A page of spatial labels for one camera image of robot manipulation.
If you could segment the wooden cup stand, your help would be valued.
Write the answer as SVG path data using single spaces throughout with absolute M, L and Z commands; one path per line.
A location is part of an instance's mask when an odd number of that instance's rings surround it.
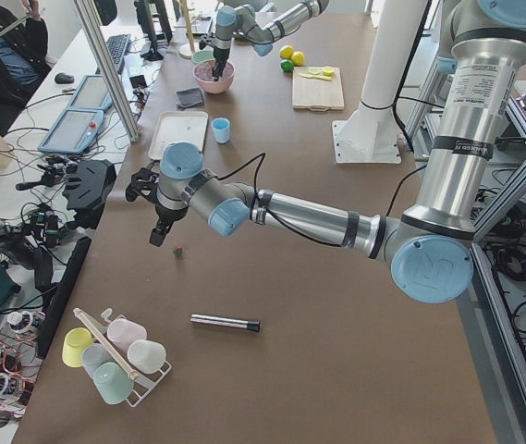
M 193 22 L 196 16 L 191 14 L 191 8 L 186 0 L 176 0 L 173 2 L 175 13 L 178 15 L 177 25 L 178 29 L 184 29 L 188 41 L 183 43 L 179 48 L 179 54 L 185 59 L 192 59 L 198 48 L 195 44 L 194 35 L 192 32 Z

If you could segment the yellow lemon upper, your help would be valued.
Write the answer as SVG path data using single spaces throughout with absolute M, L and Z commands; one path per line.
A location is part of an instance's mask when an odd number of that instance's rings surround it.
M 294 48 L 291 45 L 284 45 L 280 48 L 279 56 L 282 60 L 290 60 L 294 54 Z

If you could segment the pink bowl of ice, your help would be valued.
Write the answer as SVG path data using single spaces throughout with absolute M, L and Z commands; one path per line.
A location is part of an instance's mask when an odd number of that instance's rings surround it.
M 216 77 L 213 73 L 215 61 L 206 60 L 197 64 L 193 69 L 193 77 L 199 87 L 205 92 L 219 94 L 226 92 L 234 79 L 234 66 L 227 62 L 223 73 Z

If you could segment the grey cup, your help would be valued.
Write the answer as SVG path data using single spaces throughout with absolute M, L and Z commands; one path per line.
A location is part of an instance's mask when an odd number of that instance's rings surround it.
M 104 346 L 98 342 L 86 347 L 81 354 L 82 366 L 90 378 L 93 378 L 95 371 L 108 361 L 108 352 Z

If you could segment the green cup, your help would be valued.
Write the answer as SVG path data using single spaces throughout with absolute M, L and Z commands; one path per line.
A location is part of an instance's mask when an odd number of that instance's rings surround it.
M 134 387 L 133 381 L 115 362 L 101 364 L 94 371 L 92 381 L 104 402 L 109 405 L 125 401 Z

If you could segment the black silver muddler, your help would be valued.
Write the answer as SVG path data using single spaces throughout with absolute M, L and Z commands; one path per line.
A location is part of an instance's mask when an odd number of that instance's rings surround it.
M 190 321 L 197 324 L 244 329 L 256 333 L 261 329 L 261 322 L 257 320 L 244 320 L 207 314 L 192 314 Z

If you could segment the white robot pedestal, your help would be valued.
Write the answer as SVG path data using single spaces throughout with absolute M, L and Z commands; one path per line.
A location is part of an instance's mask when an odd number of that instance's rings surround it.
M 429 8 L 430 3 L 421 0 L 385 2 L 360 104 L 348 119 L 333 122 L 334 150 L 339 164 L 400 162 L 400 129 L 393 107 Z

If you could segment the tea bottle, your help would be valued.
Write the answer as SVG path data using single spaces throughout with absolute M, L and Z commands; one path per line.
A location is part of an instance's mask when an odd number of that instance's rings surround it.
M 43 323 L 42 314 L 26 310 L 7 315 L 6 320 L 13 332 L 19 335 L 36 335 Z

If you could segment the yellow plastic knife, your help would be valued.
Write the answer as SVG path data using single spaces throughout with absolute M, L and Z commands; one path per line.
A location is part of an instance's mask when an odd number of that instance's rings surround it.
M 297 75 L 299 77 L 304 78 L 304 79 L 332 81 L 332 77 L 331 76 L 325 76 L 325 75 L 322 75 L 322 74 L 311 74 L 311 73 L 298 72 Z

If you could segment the mint green bowl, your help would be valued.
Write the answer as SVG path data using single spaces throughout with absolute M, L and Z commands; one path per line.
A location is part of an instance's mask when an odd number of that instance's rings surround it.
M 210 60 L 214 60 L 214 52 L 207 49 L 198 50 L 191 57 L 191 61 L 194 65 Z

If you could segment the beige rabbit tray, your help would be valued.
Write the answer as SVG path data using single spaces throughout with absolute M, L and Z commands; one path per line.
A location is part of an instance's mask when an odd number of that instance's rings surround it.
M 148 150 L 148 157 L 159 161 L 164 149 L 174 142 L 190 142 L 202 152 L 208 120 L 209 115 L 204 111 L 161 113 Z

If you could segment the green lime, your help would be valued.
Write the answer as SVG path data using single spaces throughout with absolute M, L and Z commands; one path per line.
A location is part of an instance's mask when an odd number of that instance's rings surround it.
M 294 69 L 294 65 L 290 59 L 283 59 L 280 62 L 280 67 L 284 72 L 292 72 Z

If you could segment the seated person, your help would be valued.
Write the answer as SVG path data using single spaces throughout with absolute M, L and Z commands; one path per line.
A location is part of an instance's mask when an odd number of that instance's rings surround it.
M 0 5 L 0 102 L 24 106 L 51 68 L 46 63 L 48 30 L 37 1 L 24 1 L 29 15 L 16 24 L 12 12 Z

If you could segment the yellow cup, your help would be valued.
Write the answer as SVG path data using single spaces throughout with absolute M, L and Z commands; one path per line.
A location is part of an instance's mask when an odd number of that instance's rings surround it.
M 93 344 L 93 336 L 86 327 L 76 327 L 64 337 L 62 362 L 72 368 L 82 367 L 82 353 Z

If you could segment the aluminium frame post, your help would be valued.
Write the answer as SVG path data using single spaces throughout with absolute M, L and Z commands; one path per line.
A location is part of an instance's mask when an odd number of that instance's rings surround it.
M 140 137 L 140 130 L 130 110 L 122 82 L 118 77 L 115 64 L 104 41 L 94 3 L 91 0 L 74 0 L 73 6 L 79 16 L 81 27 L 86 35 L 95 61 L 101 70 L 106 88 L 113 100 L 120 121 L 124 126 L 129 140 L 135 142 Z

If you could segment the wooden cutting board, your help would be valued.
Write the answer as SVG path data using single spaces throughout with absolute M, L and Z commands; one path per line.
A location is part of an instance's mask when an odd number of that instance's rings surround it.
M 343 110 L 344 96 L 340 78 L 340 68 L 331 67 L 335 73 L 332 81 L 304 79 L 298 72 L 309 73 L 309 68 L 295 67 L 292 77 L 292 107 L 311 111 Z

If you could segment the teach pendant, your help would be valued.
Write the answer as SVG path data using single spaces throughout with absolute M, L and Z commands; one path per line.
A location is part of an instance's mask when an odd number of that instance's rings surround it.
M 81 154 L 96 139 L 104 112 L 95 108 L 69 107 L 45 134 L 38 151 L 46 154 Z
M 70 106 L 108 110 L 113 100 L 101 75 L 86 75 L 74 92 Z

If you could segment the pink cup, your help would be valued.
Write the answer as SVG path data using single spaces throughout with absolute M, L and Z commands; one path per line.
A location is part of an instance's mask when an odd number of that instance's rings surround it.
M 134 341 L 147 339 L 147 330 L 127 318 L 117 318 L 107 327 L 106 335 L 119 351 L 126 353 Z

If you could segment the black keyboard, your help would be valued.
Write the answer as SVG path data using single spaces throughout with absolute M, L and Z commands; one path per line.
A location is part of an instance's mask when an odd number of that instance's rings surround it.
M 105 43 L 116 72 L 121 74 L 124 65 L 124 56 L 127 53 L 130 43 L 130 35 L 127 33 L 113 35 L 108 37 Z

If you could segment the yellow lemon lower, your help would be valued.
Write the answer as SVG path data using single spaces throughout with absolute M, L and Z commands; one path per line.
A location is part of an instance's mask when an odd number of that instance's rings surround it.
M 296 67 L 301 67 L 305 65 L 306 62 L 306 56 L 301 51 L 294 51 L 290 58 L 291 62 Z

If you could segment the teach pendant upper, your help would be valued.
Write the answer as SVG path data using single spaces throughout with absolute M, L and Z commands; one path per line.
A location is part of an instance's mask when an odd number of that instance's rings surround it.
M 74 92 L 70 106 L 108 110 L 113 100 L 101 75 L 86 75 Z

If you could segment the grey folded cloth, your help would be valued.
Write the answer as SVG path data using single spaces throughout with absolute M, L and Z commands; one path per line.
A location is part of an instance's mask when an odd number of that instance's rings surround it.
M 202 90 L 199 87 L 176 91 L 177 106 L 190 108 L 204 104 Z

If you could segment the red strawberry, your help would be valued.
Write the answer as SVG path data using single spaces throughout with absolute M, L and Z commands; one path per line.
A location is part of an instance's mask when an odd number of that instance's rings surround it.
M 181 259 L 181 258 L 183 257 L 183 255 L 184 255 L 184 249 L 183 249 L 183 247 L 182 247 L 182 246 L 179 246 L 179 245 L 176 246 L 176 247 L 174 248 L 173 254 L 175 255 L 175 257 L 176 257 L 177 259 Z

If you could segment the white cup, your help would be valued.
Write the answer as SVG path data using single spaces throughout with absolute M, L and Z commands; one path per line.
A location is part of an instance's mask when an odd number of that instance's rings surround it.
M 161 343 L 138 339 L 129 345 L 127 357 L 144 374 L 153 374 L 165 364 L 166 349 Z

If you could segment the blue plastic cup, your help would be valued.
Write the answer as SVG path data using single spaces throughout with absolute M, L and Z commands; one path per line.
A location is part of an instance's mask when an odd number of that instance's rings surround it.
M 212 120 L 211 128 L 217 143 L 224 144 L 230 140 L 231 122 L 226 117 L 217 117 Z

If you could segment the white cup rack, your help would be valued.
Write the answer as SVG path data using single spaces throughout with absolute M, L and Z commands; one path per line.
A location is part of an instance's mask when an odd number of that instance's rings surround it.
M 121 403 L 125 403 L 131 408 L 141 405 L 172 372 L 173 365 L 168 361 L 167 352 L 165 364 L 159 370 L 153 374 L 144 374 L 129 362 L 127 353 L 119 351 L 107 338 L 106 330 L 109 324 L 117 318 L 126 318 L 125 316 L 120 315 L 114 319 L 110 319 L 108 317 L 110 313 L 106 311 L 103 313 L 103 319 L 99 321 L 80 308 L 75 308 L 73 315 L 81 322 L 83 327 L 91 331 L 93 343 L 98 342 L 104 346 L 109 354 L 108 362 L 117 363 L 133 381 L 134 387 L 131 394 Z

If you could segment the teach pendant lower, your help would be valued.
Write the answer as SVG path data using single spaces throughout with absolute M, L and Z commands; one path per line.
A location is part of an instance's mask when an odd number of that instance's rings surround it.
M 46 154 L 81 154 L 96 139 L 104 112 L 95 108 L 69 107 L 45 134 L 38 151 Z

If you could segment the yellow lemon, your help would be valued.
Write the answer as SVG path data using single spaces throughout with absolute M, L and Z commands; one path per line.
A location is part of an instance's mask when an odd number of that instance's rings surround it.
M 294 51 L 290 58 L 291 62 L 296 67 L 301 67 L 305 65 L 306 62 L 306 56 L 301 51 Z
M 294 48 L 291 45 L 284 45 L 280 48 L 279 56 L 282 60 L 290 60 L 294 54 Z

